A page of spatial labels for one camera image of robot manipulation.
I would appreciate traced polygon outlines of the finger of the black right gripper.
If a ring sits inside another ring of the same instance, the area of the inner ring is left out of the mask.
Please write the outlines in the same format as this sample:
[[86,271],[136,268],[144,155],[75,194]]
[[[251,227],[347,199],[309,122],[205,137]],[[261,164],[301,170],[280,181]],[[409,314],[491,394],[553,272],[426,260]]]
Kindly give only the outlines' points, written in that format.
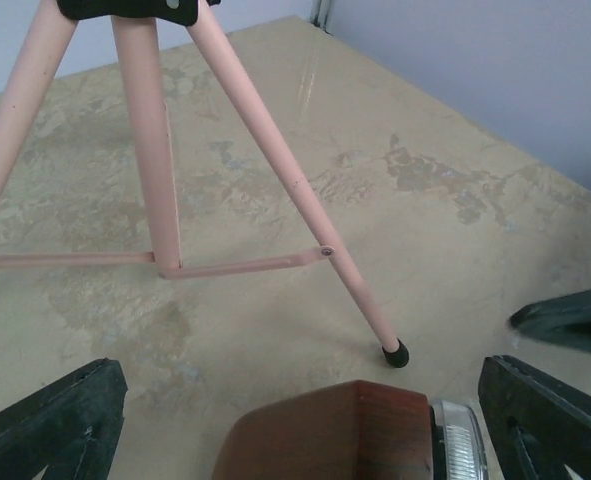
[[528,304],[508,324],[524,337],[591,353],[591,289]]

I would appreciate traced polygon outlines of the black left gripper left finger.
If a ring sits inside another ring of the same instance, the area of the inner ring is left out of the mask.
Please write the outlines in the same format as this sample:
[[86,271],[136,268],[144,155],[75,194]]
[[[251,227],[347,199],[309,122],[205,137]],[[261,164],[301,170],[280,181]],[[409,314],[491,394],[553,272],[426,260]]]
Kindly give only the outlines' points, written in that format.
[[0,411],[0,479],[106,479],[124,423],[117,360],[94,360]]

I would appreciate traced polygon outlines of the pink music stand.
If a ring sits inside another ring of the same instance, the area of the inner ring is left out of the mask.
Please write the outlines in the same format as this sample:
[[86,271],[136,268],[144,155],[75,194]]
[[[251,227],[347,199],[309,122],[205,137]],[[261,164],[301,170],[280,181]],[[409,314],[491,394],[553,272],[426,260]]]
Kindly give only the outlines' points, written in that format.
[[[386,362],[402,368],[407,347],[369,287],[288,147],[212,11],[209,1],[43,1],[0,101],[0,198],[78,24],[107,17],[113,29],[152,247],[146,252],[0,255],[0,269],[154,264],[169,280],[331,263],[376,335]],[[157,24],[186,29],[316,239],[281,257],[188,268],[181,255],[173,147],[164,99]]]

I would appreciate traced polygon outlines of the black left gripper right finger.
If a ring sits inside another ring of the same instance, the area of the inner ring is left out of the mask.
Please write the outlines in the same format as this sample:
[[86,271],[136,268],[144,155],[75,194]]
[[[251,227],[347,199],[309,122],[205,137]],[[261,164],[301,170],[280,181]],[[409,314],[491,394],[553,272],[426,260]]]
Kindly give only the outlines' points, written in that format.
[[506,479],[591,479],[591,396],[509,355],[484,359],[478,396]]

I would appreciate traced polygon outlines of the brown wooden metronome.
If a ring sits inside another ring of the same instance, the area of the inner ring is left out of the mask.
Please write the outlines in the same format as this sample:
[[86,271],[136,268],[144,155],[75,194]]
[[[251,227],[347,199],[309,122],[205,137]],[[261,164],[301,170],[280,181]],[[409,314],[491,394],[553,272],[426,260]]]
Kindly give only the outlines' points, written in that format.
[[365,380],[252,410],[229,431],[215,479],[431,479],[423,394]]

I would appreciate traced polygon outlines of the clear plastic metronome cover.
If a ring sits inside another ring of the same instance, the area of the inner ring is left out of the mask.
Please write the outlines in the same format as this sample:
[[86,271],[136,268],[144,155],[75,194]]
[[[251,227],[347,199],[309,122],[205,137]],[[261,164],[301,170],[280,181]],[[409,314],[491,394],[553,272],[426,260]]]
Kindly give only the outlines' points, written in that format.
[[488,479],[481,429],[473,409],[440,398],[429,401],[433,478]]

